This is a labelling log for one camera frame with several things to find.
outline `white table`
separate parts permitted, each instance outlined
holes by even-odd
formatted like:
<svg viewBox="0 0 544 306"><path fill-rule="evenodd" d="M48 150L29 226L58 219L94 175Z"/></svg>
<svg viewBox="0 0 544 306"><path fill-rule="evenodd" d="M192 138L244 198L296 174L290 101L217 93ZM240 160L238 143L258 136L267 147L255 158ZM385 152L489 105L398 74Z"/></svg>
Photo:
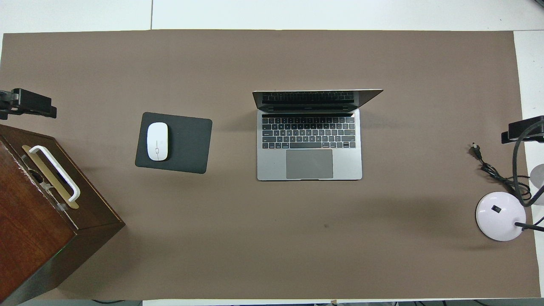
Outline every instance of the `white table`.
<svg viewBox="0 0 544 306"><path fill-rule="evenodd" d="M149 29L513 30L523 117L544 114L544 102L541 101L544 93L544 8L532 0L0 0L0 14L0 34ZM530 172L544 162L544 144L526 143L525 146ZM533 215L535 219L543 216L544 207L533 206ZM536 232L535 242L542 294L544 233ZM144 304L330 301L207 299L157 300ZM376 300L338 300L338 303L363 301Z"/></svg>

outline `space bar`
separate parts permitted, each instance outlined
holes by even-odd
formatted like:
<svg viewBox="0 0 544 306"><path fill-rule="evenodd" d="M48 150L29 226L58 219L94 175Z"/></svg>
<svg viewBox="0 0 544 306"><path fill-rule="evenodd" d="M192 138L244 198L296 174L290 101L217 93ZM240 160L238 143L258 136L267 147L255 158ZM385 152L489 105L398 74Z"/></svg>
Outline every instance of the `space bar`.
<svg viewBox="0 0 544 306"><path fill-rule="evenodd" d="M291 149L321 148L321 142L291 142Z"/></svg>

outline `laptop screen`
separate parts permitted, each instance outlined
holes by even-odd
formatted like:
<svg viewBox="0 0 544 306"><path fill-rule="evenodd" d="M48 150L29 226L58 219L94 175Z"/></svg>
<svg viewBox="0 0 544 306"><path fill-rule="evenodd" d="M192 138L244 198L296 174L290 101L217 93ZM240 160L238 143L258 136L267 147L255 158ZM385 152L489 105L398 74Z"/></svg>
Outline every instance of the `laptop screen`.
<svg viewBox="0 0 544 306"><path fill-rule="evenodd" d="M377 96L382 89L254 91L257 108L352 110Z"/></svg>

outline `wooden drawer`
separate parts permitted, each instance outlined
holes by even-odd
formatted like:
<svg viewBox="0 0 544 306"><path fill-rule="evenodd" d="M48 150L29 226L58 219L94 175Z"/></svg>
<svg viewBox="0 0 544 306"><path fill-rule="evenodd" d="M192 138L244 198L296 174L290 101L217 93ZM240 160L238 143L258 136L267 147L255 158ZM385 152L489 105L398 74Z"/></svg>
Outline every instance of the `wooden drawer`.
<svg viewBox="0 0 544 306"><path fill-rule="evenodd" d="M81 193L72 202L70 179ZM0 188L1 306L55 288L125 225L49 136L0 125Z"/></svg>

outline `silver laptop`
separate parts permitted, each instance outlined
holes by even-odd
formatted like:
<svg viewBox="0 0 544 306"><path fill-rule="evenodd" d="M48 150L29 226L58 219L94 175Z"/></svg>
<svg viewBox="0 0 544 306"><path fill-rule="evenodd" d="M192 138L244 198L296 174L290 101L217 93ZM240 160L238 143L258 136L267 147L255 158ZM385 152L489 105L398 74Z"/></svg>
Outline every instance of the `silver laptop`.
<svg viewBox="0 0 544 306"><path fill-rule="evenodd" d="M361 105L383 89L254 91L257 178L360 180Z"/></svg>

